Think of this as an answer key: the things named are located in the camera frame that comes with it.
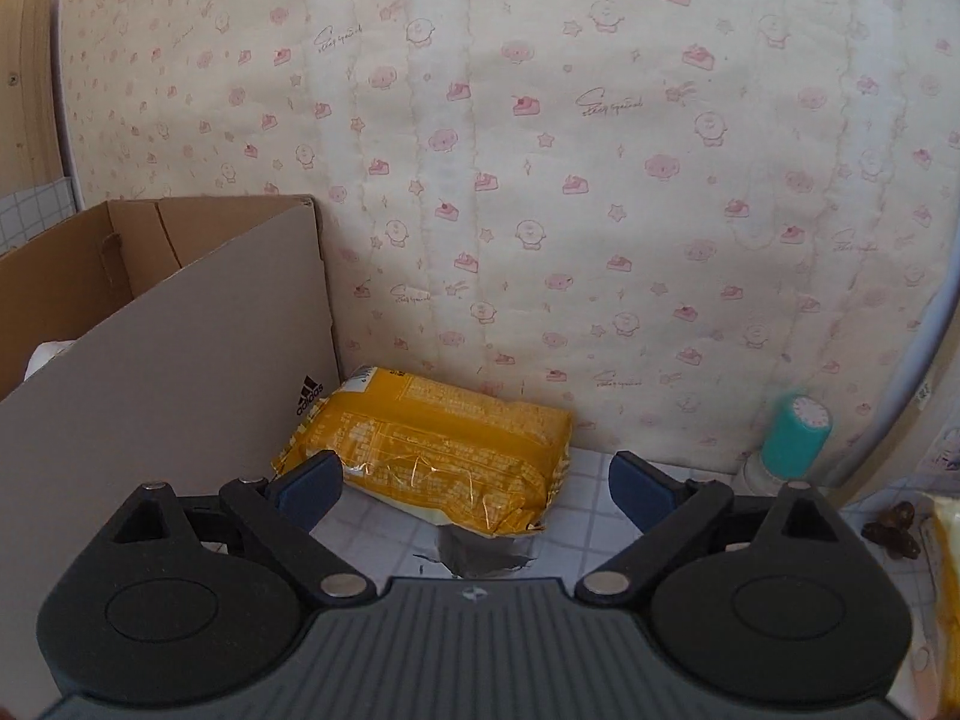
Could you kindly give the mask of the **yellow snack packet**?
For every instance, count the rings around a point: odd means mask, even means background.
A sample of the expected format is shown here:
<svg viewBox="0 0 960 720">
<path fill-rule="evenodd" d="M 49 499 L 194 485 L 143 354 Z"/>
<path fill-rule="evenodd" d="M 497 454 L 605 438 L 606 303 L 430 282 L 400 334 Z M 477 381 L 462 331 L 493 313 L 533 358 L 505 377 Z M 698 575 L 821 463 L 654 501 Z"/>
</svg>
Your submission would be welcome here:
<svg viewBox="0 0 960 720">
<path fill-rule="evenodd" d="M 433 525 L 485 538 L 538 532 L 569 470 L 573 415 L 368 366 L 314 401 L 274 460 L 329 450 L 343 481 Z"/>
</svg>

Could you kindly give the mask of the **patterned wall cloth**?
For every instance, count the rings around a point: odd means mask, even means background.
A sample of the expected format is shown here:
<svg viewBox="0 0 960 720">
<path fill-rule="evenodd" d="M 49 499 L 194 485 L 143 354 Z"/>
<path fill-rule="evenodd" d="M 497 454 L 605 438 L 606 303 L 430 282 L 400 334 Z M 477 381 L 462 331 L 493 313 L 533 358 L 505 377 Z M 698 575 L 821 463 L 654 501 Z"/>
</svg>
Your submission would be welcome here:
<svg viewBox="0 0 960 720">
<path fill-rule="evenodd" d="M 87 202 L 308 193 L 347 369 L 846 476 L 950 262 L 958 0 L 62 0 Z"/>
</svg>

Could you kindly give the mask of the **wooden shelf unit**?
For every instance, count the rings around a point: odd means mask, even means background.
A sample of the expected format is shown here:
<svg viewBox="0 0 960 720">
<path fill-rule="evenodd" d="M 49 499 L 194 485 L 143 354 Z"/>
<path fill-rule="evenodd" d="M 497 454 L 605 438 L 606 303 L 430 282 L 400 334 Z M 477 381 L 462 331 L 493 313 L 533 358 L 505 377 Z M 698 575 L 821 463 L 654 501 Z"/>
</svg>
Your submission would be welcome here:
<svg viewBox="0 0 960 720">
<path fill-rule="evenodd" d="M 64 175 L 53 91 L 53 0 L 2 0 L 2 195 Z"/>
</svg>

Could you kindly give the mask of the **croissant snack packet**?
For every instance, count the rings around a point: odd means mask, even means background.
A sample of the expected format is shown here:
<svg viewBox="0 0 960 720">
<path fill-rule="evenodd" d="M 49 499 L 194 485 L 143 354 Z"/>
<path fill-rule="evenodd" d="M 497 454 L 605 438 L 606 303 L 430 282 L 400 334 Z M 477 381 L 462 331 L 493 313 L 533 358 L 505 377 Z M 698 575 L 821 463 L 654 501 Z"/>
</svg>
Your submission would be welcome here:
<svg viewBox="0 0 960 720">
<path fill-rule="evenodd" d="M 928 497 L 931 513 L 921 535 L 935 578 L 935 669 L 939 676 L 937 718 L 958 717 L 958 499 L 943 494 Z"/>
</svg>

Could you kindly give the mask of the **teal cap stamp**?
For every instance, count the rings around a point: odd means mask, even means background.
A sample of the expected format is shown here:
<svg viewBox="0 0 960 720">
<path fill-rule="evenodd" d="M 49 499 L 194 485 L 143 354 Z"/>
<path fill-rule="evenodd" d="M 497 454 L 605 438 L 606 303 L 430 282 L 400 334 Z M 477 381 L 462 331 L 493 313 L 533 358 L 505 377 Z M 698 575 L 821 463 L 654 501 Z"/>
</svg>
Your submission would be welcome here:
<svg viewBox="0 0 960 720">
<path fill-rule="evenodd" d="M 732 489 L 744 496 L 776 496 L 783 484 L 802 481 L 832 432 L 830 411 L 807 395 L 778 403 L 765 439 L 737 472 Z"/>
</svg>

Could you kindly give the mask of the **brown hair claw clip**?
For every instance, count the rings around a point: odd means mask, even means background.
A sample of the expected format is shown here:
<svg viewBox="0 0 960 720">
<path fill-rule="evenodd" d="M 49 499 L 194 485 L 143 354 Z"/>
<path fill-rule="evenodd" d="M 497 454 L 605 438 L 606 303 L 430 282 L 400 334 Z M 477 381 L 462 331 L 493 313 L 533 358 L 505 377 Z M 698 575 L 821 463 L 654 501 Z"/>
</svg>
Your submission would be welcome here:
<svg viewBox="0 0 960 720">
<path fill-rule="evenodd" d="M 861 528 L 861 536 L 875 544 L 892 559 L 914 561 L 921 554 L 921 544 L 911 534 L 916 509 L 909 500 L 902 500 L 882 512 Z"/>
</svg>

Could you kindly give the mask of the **white knit glove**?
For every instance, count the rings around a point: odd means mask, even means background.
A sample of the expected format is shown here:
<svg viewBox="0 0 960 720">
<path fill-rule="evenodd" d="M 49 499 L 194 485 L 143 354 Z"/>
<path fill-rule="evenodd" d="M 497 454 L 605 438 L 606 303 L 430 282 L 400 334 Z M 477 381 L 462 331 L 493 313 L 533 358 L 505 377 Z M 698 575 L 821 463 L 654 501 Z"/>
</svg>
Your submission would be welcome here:
<svg viewBox="0 0 960 720">
<path fill-rule="evenodd" d="M 26 371 L 23 374 L 23 380 L 31 379 L 36 372 L 41 371 L 50 361 L 70 351 L 74 344 L 75 340 L 44 341 L 44 343 L 39 344 L 39 346 L 32 351 L 31 356 L 29 356 Z"/>
</svg>

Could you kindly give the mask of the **open cardboard box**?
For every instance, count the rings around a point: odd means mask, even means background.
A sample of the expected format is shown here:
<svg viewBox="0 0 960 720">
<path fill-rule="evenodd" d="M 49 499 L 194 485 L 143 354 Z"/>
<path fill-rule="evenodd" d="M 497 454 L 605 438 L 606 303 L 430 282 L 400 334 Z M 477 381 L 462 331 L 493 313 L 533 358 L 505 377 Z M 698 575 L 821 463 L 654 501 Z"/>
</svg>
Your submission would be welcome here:
<svg viewBox="0 0 960 720">
<path fill-rule="evenodd" d="M 106 202 L 2 259 L 2 702 L 57 695 L 44 598 L 133 489 L 265 475 L 338 382 L 309 197 Z M 23 380 L 44 341 L 75 340 Z"/>
</svg>

